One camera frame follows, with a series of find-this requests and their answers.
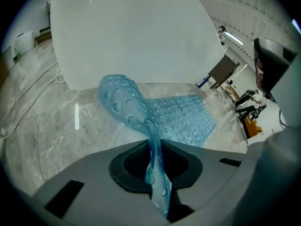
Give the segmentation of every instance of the bubble-textured mat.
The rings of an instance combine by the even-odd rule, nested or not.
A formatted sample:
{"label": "bubble-textured mat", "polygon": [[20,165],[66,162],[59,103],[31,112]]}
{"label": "bubble-textured mat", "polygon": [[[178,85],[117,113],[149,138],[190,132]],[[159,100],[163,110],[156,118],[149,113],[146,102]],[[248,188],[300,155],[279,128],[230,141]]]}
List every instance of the bubble-textured mat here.
{"label": "bubble-textured mat", "polygon": [[133,80],[119,74],[102,78],[98,99],[116,120],[148,137],[145,182],[152,187],[152,202],[167,217],[172,184],[164,171],[160,139],[201,146],[214,128],[212,116],[198,96],[148,100]]}

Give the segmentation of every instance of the gray tile floor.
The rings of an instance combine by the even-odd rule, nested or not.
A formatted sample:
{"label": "gray tile floor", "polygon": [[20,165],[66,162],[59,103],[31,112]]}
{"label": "gray tile floor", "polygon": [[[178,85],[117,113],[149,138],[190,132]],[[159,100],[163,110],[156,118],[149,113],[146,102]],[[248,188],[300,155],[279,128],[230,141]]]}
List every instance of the gray tile floor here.
{"label": "gray tile floor", "polygon": [[[47,68],[56,63],[52,41],[22,56],[0,89],[0,121],[11,105]],[[58,75],[59,65],[41,77],[20,99],[0,128],[10,132],[40,88]],[[234,107],[218,90],[206,84],[139,84],[146,98],[199,95],[216,121],[203,147],[245,153],[246,139]],[[79,105],[79,130],[74,128],[74,107]],[[120,125],[100,107],[95,109],[96,88],[73,91],[51,83],[24,115],[7,140],[6,169],[14,184],[32,195],[46,180],[83,156],[146,139]]]}

